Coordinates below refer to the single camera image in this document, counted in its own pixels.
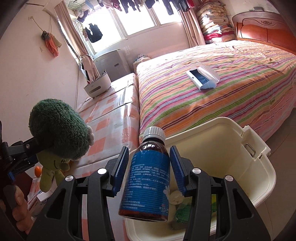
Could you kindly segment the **person's left hand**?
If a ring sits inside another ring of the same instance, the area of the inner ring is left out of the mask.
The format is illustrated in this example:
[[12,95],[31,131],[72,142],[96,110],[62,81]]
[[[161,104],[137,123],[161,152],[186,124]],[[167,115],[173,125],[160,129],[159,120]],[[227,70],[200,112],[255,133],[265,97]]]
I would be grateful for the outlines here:
[[33,226],[31,213],[22,190],[17,185],[8,185],[1,194],[1,211],[12,227],[21,235],[27,236]]

